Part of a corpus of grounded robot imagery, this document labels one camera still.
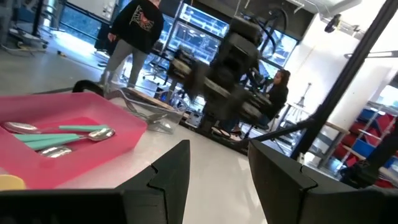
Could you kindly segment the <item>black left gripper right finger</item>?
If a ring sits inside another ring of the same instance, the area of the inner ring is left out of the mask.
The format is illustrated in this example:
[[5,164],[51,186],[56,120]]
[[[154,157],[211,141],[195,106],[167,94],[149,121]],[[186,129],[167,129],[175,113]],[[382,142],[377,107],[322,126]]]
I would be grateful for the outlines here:
[[248,159],[268,223],[397,223],[396,189],[352,188],[256,140]]

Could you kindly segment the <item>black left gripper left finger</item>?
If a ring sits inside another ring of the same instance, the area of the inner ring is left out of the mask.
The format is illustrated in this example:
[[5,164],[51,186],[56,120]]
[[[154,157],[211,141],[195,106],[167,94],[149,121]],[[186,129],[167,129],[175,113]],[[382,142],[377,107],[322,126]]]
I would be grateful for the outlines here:
[[190,181],[183,140],[115,189],[1,192],[1,223],[178,224]]

